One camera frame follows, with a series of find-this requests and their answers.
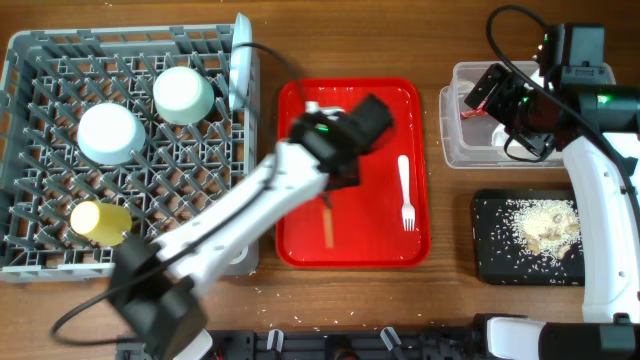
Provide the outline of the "red strawberry wrapper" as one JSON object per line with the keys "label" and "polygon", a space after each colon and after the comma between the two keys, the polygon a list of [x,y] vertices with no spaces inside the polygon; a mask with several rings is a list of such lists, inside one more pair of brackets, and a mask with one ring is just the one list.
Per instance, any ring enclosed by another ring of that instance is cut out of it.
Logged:
{"label": "red strawberry wrapper", "polygon": [[486,101],[483,100],[477,108],[461,112],[460,119],[466,120],[473,117],[486,116],[487,112],[485,110],[485,104],[486,104]]}

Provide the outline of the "white napkin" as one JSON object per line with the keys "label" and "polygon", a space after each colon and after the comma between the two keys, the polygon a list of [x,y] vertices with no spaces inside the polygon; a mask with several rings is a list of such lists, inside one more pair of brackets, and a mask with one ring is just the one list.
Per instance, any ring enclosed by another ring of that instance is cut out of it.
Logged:
{"label": "white napkin", "polygon": [[503,148],[508,139],[509,139],[509,135],[505,131],[505,126],[502,124],[499,124],[492,132],[491,145],[494,147]]}

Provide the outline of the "wooden chopstick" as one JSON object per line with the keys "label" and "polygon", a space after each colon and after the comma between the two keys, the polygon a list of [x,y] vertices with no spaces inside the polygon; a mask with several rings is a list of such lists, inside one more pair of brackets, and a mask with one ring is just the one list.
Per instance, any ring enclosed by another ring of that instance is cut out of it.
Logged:
{"label": "wooden chopstick", "polygon": [[334,247],[332,209],[327,205],[323,208],[323,228],[325,246],[328,249],[332,249]]}

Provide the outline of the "pink plastic fork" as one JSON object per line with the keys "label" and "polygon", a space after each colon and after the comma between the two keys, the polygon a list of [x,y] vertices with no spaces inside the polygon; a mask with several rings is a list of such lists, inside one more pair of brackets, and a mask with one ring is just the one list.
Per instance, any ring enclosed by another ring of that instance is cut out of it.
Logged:
{"label": "pink plastic fork", "polygon": [[397,159],[397,165],[403,201],[401,206],[403,229],[406,232],[410,232],[415,229],[416,213],[410,198],[410,168],[408,157],[406,155],[400,155]]}

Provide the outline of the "rice food waste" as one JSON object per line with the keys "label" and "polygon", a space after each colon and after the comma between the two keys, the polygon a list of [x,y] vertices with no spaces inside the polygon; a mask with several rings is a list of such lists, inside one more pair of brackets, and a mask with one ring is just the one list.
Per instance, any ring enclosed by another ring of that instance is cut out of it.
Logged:
{"label": "rice food waste", "polygon": [[507,228],[526,254],[561,260],[581,242],[573,200],[509,200],[507,205]]}

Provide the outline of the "light blue plate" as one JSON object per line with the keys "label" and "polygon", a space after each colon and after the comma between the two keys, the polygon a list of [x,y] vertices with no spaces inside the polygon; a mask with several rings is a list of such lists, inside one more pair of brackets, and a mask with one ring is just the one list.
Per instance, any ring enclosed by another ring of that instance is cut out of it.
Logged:
{"label": "light blue plate", "polygon": [[229,106],[233,111],[244,106],[244,98],[248,92],[252,50],[247,43],[252,40],[251,22],[244,14],[239,13],[234,24],[229,70]]}

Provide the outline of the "green bowl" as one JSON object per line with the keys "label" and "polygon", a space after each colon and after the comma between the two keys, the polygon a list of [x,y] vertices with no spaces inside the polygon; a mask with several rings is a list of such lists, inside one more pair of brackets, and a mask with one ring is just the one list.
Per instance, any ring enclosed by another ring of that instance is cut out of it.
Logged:
{"label": "green bowl", "polygon": [[210,83],[188,67],[176,66],[165,70],[155,79],[152,91],[159,116],[180,126],[204,119],[215,103]]}

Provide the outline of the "light blue rice bowl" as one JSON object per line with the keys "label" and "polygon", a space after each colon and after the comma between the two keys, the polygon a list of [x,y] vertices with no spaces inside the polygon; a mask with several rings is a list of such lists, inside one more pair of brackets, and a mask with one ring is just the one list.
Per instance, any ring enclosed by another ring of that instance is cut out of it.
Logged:
{"label": "light blue rice bowl", "polygon": [[117,103],[100,103],[84,112],[77,131],[81,152],[91,161],[119,165],[141,152],[146,141],[142,122]]}

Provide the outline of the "yellow cup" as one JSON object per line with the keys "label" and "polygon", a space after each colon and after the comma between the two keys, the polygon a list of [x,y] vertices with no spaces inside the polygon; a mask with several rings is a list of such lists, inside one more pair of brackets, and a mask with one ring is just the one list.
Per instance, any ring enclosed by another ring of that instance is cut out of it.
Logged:
{"label": "yellow cup", "polygon": [[72,210],[70,224],[74,232],[101,246],[116,246],[124,240],[124,233],[131,230],[133,221],[124,207],[84,201]]}

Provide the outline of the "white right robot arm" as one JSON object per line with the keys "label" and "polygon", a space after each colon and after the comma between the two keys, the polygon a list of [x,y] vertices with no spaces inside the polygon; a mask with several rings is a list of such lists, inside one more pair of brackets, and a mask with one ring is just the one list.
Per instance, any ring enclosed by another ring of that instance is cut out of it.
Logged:
{"label": "white right robot arm", "polygon": [[639,356],[639,111],[617,106],[610,67],[535,68],[525,78],[554,89],[589,90],[582,115],[621,156],[617,169],[604,150],[580,135],[561,149],[582,226],[585,293],[580,323],[552,323],[495,315],[483,322],[485,351],[501,359],[636,359]]}

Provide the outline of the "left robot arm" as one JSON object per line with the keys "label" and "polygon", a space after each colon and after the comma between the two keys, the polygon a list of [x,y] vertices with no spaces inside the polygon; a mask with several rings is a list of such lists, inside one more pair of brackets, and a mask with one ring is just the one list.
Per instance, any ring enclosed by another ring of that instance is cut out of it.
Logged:
{"label": "left robot arm", "polygon": [[305,112],[271,155],[222,198],[151,243],[117,246],[108,300],[154,359],[200,359],[212,346],[199,304],[239,253],[286,214],[356,171],[393,126],[366,96],[351,111]]}

